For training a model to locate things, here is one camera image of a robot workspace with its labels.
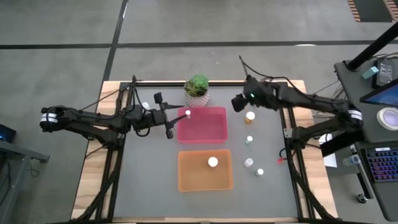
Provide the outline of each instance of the orange tray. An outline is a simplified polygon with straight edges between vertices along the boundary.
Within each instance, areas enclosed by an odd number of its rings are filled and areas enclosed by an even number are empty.
[[[218,159],[216,167],[208,165],[210,157]],[[231,190],[233,188],[231,153],[228,149],[179,152],[179,191]]]

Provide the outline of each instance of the gray floor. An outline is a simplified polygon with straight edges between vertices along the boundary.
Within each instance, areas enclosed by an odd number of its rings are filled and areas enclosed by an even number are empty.
[[[2,0],[1,44],[110,43],[122,0]],[[372,40],[392,23],[357,23],[345,0],[130,0],[119,42],[233,40]],[[333,81],[335,62],[363,45],[119,49],[110,80],[242,79],[238,60],[268,75],[305,80],[308,92]],[[384,51],[398,50],[398,45]],[[98,97],[108,49],[0,50],[0,123],[18,131],[16,143],[49,153],[41,174],[26,180],[13,223],[68,220],[87,142],[60,131],[42,133],[43,106],[81,108]],[[320,95],[331,96],[334,88]],[[338,213],[345,220],[387,223],[376,201],[361,205],[353,176],[331,177]]]

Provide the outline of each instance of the gray tabletop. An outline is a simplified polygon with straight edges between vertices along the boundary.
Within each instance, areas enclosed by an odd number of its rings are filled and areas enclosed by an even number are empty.
[[[184,105],[182,87],[139,87],[142,102],[154,107],[153,95],[161,91],[164,101]],[[121,176],[114,217],[208,217],[273,218],[296,217],[297,207],[287,164],[278,165],[278,152],[284,147],[279,112],[252,109],[253,124],[244,123],[244,113],[233,111],[231,99],[242,87],[211,87],[207,106],[226,108],[228,140],[223,144],[180,144],[177,131],[168,140],[164,126],[150,130],[146,138],[130,132],[124,147]],[[174,119],[177,110],[169,110]],[[245,138],[253,142],[245,144]],[[177,156],[180,151],[229,149],[232,155],[233,190],[179,192]],[[253,158],[250,168],[243,166]],[[255,176],[255,170],[264,175]]]
[[[365,80],[362,74],[373,66],[373,62],[364,63],[358,72],[351,72],[346,65],[341,63],[335,64],[338,79],[344,87],[348,99],[362,112],[364,126],[363,133],[368,143],[397,142],[398,135],[394,131],[383,128],[377,121],[377,112],[387,106],[372,105],[368,103],[360,103],[359,99],[372,92],[372,79]]]

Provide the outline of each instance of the keyboard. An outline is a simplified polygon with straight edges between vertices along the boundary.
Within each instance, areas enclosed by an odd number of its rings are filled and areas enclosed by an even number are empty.
[[[375,182],[398,181],[398,150],[368,149],[365,156]]]

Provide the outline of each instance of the pink tray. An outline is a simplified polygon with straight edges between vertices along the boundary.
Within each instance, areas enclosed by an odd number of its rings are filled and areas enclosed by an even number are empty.
[[[178,116],[191,111],[191,118],[177,123],[180,143],[222,143],[228,139],[226,110],[223,107],[180,108]]]

